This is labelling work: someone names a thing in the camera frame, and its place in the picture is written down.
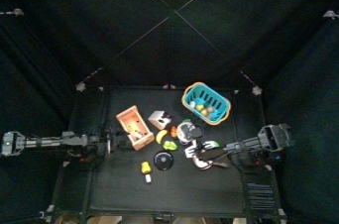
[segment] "basket handle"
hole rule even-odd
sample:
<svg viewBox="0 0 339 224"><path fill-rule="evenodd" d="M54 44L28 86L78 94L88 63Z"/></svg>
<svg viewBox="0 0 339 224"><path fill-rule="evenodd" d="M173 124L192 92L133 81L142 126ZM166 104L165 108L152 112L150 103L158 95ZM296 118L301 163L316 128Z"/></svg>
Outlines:
<svg viewBox="0 0 339 224"><path fill-rule="evenodd" d="M189 85L189 86L185 88L182 98L185 97L188 90L190 90L190 89L192 89L196 85L198 85L198 84L200 84L200 85L201 85L201 84L205 85L205 83L202 83L202 82L194 82L192 85Z"/></svg>

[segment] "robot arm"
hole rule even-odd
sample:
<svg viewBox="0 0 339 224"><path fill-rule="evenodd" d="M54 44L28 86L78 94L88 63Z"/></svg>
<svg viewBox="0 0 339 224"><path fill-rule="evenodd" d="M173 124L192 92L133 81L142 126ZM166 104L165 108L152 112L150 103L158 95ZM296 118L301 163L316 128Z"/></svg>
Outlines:
<svg viewBox="0 0 339 224"><path fill-rule="evenodd" d="M196 159L208 163L209 166L230 155L237 155L242 166L262 166L273 162L273 159L278 159L278 152L292 146L289 126L278 124L261 127L257 136L241 142L214 148L190 147L193 150L189 149L189 151L193 152Z"/></svg>
<svg viewBox="0 0 339 224"><path fill-rule="evenodd" d="M45 147L86 146L98 141L96 136L74 135L73 132L64 132L60 137L28 138L20 132L7 132L3 134L1 142L1 156L18 156L24 149L37 149Z"/></svg>

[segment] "wooden box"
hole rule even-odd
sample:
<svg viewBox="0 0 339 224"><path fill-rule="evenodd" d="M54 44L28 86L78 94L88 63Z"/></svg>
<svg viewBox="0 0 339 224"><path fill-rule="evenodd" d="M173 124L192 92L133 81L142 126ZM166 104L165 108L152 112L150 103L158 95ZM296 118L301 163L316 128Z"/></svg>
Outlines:
<svg viewBox="0 0 339 224"><path fill-rule="evenodd" d="M129 107L118 113L116 119L121 124L122 130L129 133L126 137L129 138L133 149L137 151L149 144L154 138L144 124L136 106Z"/></svg>

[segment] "banana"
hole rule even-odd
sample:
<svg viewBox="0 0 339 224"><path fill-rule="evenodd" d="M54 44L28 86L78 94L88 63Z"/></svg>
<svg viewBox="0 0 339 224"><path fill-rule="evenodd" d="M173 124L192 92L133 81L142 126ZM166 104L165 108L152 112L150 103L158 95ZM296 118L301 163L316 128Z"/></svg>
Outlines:
<svg viewBox="0 0 339 224"><path fill-rule="evenodd" d="M166 135L166 130L161 130L157 134L156 134L156 143L161 144L161 140L164 138L164 136Z"/></svg>

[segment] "black curtain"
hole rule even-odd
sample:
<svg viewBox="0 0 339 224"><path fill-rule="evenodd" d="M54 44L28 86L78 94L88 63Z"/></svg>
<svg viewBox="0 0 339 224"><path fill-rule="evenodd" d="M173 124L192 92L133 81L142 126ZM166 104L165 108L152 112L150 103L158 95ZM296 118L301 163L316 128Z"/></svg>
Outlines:
<svg viewBox="0 0 339 224"><path fill-rule="evenodd" d="M265 92L268 123L296 142L278 170L284 210L304 223L337 223L339 23L326 20Z"/></svg>
<svg viewBox="0 0 339 224"><path fill-rule="evenodd" d="M0 0L0 11L18 5ZM60 136L68 129L74 85L24 17L0 15L0 137ZM0 159L0 222L36 218L46 210L61 158L57 152Z"/></svg>

